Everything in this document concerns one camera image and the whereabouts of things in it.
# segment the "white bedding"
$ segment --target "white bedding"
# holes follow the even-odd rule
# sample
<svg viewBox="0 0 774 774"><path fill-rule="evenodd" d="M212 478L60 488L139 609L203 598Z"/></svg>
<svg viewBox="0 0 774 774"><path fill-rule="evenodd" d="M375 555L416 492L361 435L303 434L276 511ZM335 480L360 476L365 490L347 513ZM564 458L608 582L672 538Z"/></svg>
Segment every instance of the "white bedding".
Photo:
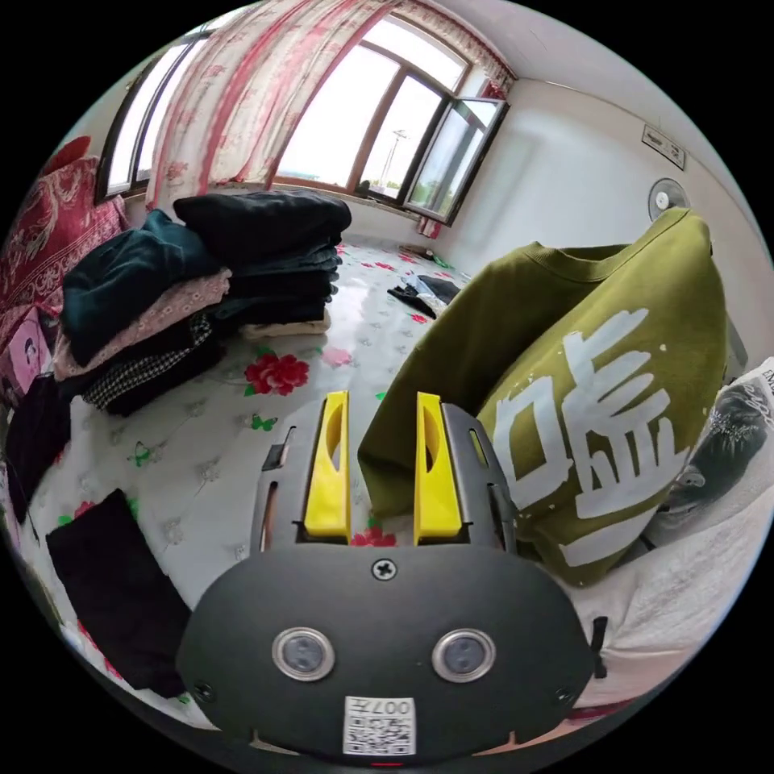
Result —
<svg viewBox="0 0 774 774"><path fill-rule="evenodd" d="M9 522L17 548L52 595L73 646L130 693L191 725L211 727L189 697L167 701L132 690L78 632L44 536L118 487L132 500L159 565L193 608L205 589L246 555L257 477L283 419L310 400L346 389L353 542L410 543L410 520L384 525L384 532L369 521L368 495L356 464L357 447L381 394L432 322L387 290L399 284L400 274L412 271L451 279L459 287L467 279L376 243L342 245L339 251L339 292L329 305L332 325L325 335L237 340L218 367L128 419L110 417L77 398L72 441L33 497L31 520L24 527ZM254 385L245 376L251 365ZM268 387L271 393L262 394Z"/></svg>

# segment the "checkered clothing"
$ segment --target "checkered clothing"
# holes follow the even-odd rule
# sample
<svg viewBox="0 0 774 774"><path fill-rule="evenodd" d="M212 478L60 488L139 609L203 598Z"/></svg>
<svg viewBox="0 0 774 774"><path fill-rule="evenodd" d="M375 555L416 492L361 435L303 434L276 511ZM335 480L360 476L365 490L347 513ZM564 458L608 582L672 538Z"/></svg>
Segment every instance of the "checkered clothing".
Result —
<svg viewBox="0 0 774 774"><path fill-rule="evenodd" d="M99 377L83 393L83 399L105 410L117 397L167 372L212 335L212 328L204 314L194 315L190 319L190 326L193 336L192 347L119 363Z"/></svg>

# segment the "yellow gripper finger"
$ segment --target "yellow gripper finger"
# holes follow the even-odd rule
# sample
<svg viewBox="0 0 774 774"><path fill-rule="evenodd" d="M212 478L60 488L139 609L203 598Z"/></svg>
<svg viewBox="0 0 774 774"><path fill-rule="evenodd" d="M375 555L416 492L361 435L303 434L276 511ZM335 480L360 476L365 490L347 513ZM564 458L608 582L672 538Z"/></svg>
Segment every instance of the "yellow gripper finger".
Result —
<svg viewBox="0 0 774 774"><path fill-rule="evenodd" d="M312 538L350 543L349 393L329 393L318 433L304 527ZM334 454L339 448L339 467Z"/></svg>
<svg viewBox="0 0 774 774"><path fill-rule="evenodd" d="M414 545L455 538L462 529L452 457L436 395L417 394Z"/></svg>

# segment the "qr code label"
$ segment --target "qr code label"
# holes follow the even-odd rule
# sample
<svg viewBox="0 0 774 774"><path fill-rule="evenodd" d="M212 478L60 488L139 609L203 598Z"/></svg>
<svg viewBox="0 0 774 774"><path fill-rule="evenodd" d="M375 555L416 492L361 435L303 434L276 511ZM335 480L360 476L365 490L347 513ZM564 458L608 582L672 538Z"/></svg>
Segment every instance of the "qr code label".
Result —
<svg viewBox="0 0 774 774"><path fill-rule="evenodd" d="M416 755L414 699L347 696L344 702L345 755Z"/></svg>

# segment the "window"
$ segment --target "window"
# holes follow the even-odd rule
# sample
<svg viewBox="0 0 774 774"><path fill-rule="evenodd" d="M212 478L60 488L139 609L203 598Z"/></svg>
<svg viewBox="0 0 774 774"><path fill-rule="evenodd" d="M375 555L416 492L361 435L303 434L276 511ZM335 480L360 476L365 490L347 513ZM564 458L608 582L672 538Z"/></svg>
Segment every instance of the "window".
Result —
<svg viewBox="0 0 774 774"><path fill-rule="evenodd" d="M508 109L458 97L471 69L429 33L382 19L312 100L275 182L368 196L450 225Z"/></svg>
<svg viewBox="0 0 774 774"><path fill-rule="evenodd" d="M97 176L97 200L144 191L151 176L153 148L177 85L214 30L245 7L201 24L152 61L132 84L110 128Z"/></svg>

